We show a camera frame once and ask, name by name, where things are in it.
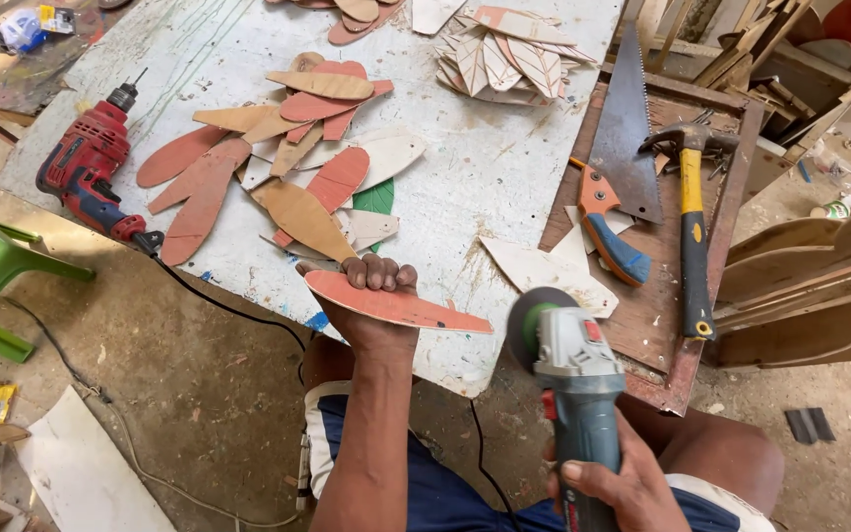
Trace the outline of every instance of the hammer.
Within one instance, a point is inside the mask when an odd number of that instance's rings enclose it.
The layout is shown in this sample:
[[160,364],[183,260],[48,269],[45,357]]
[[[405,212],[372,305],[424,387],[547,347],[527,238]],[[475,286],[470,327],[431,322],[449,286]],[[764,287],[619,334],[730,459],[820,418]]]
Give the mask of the hammer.
[[715,321],[708,297],[708,242],[702,208],[702,151],[728,153],[738,148],[735,134],[714,132],[697,123],[678,122],[646,137],[644,151],[658,142],[671,141],[682,165],[682,336],[714,340]]

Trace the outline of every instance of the hammer head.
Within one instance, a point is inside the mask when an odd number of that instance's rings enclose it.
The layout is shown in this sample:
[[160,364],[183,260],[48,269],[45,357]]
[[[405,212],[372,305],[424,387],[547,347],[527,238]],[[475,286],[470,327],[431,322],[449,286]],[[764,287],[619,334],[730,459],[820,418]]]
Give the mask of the hammer head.
[[660,129],[656,134],[647,136],[639,147],[639,151],[647,150],[653,144],[667,140],[675,143],[677,151],[688,148],[697,151],[709,149],[733,153],[738,148],[739,138],[732,133],[713,131],[703,124],[677,122]]

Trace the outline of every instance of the red power drill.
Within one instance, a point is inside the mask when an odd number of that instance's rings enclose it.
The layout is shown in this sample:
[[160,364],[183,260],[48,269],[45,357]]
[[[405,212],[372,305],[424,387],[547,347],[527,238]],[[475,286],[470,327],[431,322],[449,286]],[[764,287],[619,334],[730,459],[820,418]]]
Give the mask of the red power drill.
[[133,242],[152,256],[163,243],[161,231],[147,231],[140,215],[120,212],[111,177],[127,160],[127,112],[136,103],[136,83],[123,83],[106,100],[75,120],[38,170],[35,185],[58,197],[84,224],[111,238]]

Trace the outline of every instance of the nail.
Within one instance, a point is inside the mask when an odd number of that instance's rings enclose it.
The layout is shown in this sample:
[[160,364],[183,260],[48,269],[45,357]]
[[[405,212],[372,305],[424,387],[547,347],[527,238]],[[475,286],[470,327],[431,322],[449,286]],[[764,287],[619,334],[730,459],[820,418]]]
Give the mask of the nail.
[[578,481],[584,474],[584,468],[576,462],[564,462],[560,470],[566,480]]

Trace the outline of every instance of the blue shorts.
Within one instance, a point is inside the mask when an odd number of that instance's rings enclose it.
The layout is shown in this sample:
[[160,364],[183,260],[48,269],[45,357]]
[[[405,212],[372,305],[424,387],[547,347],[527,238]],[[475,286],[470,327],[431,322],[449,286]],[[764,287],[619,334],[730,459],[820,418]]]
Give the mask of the blue shorts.
[[[311,490],[321,498],[337,460],[349,381],[314,388],[304,398],[310,438]],[[428,448],[408,433],[408,532],[514,532],[506,512],[488,505],[461,477],[437,462]],[[666,475],[675,499],[694,532],[773,532],[757,510],[737,496],[688,475]],[[563,517],[546,499],[514,512],[525,532],[563,532]]]

